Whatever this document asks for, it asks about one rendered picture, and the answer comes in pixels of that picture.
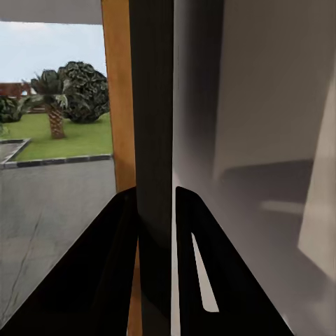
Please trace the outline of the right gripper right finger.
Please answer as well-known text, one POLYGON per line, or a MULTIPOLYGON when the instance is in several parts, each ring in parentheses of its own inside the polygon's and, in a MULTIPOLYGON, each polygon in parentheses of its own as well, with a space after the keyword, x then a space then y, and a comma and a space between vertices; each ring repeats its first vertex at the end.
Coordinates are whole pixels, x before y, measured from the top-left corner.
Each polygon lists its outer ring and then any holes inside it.
POLYGON ((195 192, 176 187, 181 336, 294 336, 195 192), (192 234, 219 312, 203 308, 192 234))

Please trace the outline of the poster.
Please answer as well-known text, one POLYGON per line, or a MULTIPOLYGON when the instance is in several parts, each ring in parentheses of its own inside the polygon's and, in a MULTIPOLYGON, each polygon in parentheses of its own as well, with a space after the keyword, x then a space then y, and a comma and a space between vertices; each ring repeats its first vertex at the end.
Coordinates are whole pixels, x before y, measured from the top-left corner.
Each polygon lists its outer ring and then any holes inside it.
POLYGON ((142 336, 171 336, 174 0, 129 0, 142 336))

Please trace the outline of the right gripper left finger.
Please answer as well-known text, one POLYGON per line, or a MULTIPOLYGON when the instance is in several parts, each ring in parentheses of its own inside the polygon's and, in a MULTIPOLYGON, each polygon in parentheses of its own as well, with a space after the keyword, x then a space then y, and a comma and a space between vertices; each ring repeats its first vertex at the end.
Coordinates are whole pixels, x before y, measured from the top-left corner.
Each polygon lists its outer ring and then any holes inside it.
POLYGON ((115 195, 0 336, 127 336, 137 188, 115 195))

